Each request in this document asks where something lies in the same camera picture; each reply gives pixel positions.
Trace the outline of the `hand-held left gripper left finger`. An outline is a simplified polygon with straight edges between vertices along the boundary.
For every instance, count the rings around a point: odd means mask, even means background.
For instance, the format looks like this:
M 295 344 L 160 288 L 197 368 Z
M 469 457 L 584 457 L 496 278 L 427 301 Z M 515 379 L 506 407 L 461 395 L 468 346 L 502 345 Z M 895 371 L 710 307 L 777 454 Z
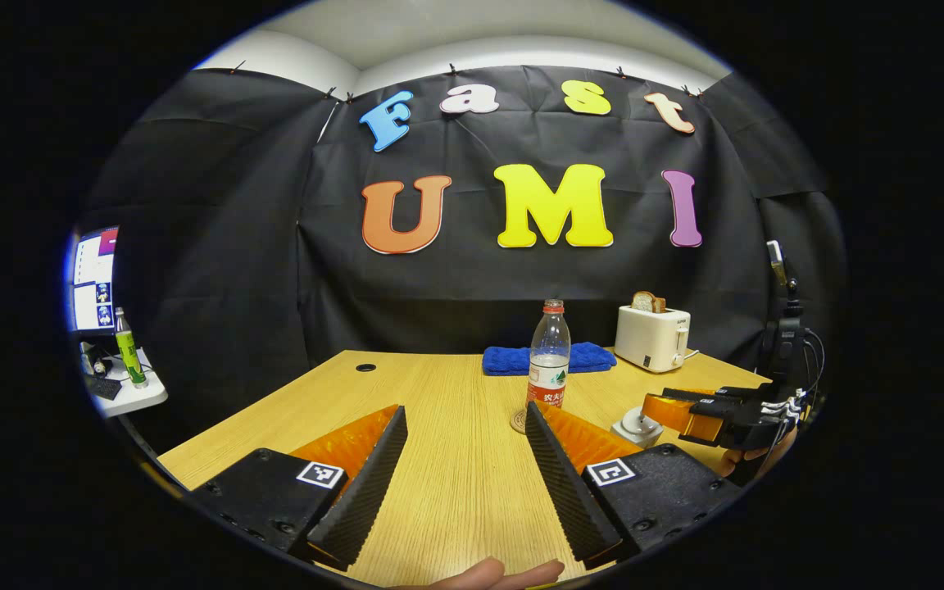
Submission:
M 356 563 L 407 441 L 393 404 L 289 453 L 256 448 L 188 494 L 256 542 L 325 566 Z

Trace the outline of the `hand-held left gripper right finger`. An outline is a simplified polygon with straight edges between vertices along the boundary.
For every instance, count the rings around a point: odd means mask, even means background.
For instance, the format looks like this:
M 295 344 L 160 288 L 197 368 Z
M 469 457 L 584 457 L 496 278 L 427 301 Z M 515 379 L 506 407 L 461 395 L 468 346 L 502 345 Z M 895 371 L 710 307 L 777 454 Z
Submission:
M 524 431 L 567 544 L 588 569 L 672 542 L 744 492 L 679 446 L 641 449 L 539 401 L 527 404 Z

